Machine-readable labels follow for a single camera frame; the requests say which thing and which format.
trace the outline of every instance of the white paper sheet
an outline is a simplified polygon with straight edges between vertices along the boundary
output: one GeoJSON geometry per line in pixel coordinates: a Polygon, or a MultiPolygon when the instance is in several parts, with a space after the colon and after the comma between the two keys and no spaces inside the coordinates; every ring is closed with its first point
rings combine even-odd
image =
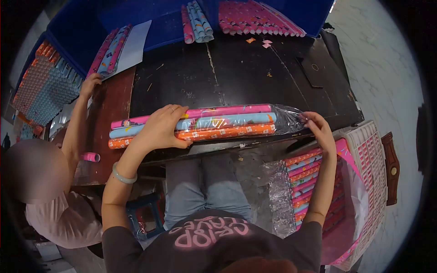
{"type": "Polygon", "coordinates": [[[109,79],[113,75],[142,62],[144,44],[151,24],[152,20],[149,20],[132,28],[129,36],[126,38],[125,46],[123,47],[120,59],[118,60],[117,71],[103,80],[109,79]]]}

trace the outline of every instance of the marble floor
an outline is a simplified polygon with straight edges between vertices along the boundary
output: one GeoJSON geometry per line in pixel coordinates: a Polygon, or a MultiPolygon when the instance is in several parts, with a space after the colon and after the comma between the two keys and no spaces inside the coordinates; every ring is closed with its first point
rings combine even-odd
{"type": "Polygon", "coordinates": [[[383,272],[400,248],[419,206],[416,122],[423,103],[414,53],[377,0],[337,0],[327,22],[335,28],[351,88],[366,120],[381,136],[393,133],[400,162],[398,203],[366,250],[358,272],[383,272]]]}

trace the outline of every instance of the floor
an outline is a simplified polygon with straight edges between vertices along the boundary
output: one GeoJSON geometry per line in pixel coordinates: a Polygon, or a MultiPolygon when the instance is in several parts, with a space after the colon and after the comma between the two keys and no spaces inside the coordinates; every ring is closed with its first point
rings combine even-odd
{"type": "MultiPolygon", "coordinates": [[[[400,161],[398,203],[387,207],[385,222],[358,270],[383,272],[401,246],[419,204],[423,180],[417,171],[415,145],[417,108],[423,103],[419,72],[401,31],[377,0],[337,0],[326,21],[335,28],[350,85],[365,119],[376,121],[381,136],[393,133],[400,161]]],[[[237,179],[252,205],[254,223],[271,232],[268,183],[259,168],[269,161],[267,151],[253,149],[232,156],[237,179]]],[[[88,249],[59,250],[77,272],[106,272],[103,260],[88,249]]]]}

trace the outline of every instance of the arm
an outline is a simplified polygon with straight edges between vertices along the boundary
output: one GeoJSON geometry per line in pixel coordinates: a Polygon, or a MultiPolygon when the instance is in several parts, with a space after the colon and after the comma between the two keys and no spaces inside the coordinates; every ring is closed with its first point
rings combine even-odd
{"type": "Polygon", "coordinates": [[[86,134],[85,122],[87,119],[87,105],[96,84],[102,84],[101,76],[97,73],[92,74],[83,82],[79,98],[71,113],[71,119],[67,127],[67,132],[65,133],[64,141],[62,142],[61,150],[67,157],[69,167],[69,181],[64,189],[65,194],[70,192],[74,173],[76,172],[77,164],[83,152],[81,139],[84,139],[86,134]]]}
{"type": "MultiPolygon", "coordinates": [[[[134,137],[119,162],[117,172],[125,178],[134,178],[143,158],[154,149],[168,147],[187,148],[191,141],[177,139],[174,128],[188,107],[167,105],[150,115],[144,128],[134,137]]],[[[126,202],[132,184],[119,181],[113,174],[106,183],[102,199],[103,232],[111,227],[121,226],[129,229],[126,215],[126,202]]]]}
{"type": "Polygon", "coordinates": [[[323,149],[323,156],[317,182],[314,186],[308,211],[303,222],[309,223],[315,221],[323,226],[334,191],[337,166],[336,147],[328,122],[321,115],[314,112],[305,112],[304,115],[309,119],[305,126],[310,128],[316,136],[319,145],[323,149]]]}

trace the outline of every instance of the left hand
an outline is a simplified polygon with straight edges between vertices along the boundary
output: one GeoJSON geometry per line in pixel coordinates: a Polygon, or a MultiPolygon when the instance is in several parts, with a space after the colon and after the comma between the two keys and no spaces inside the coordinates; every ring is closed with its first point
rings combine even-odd
{"type": "Polygon", "coordinates": [[[89,98],[91,98],[94,87],[97,84],[102,84],[102,75],[100,75],[99,73],[93,73],[82,83],[80,95],[88,100],[89,98]]]}
{"type": "Polygon", "coordinates": [[[150,115],[144,128],[134,137],[129,147],[134,146],[141,152],[148,153],[154,149],[175,147],[185,149],[192,141],[177,139],[174,136],[176,123],[188,110],[188,106],[169,104],[150,115]]]}

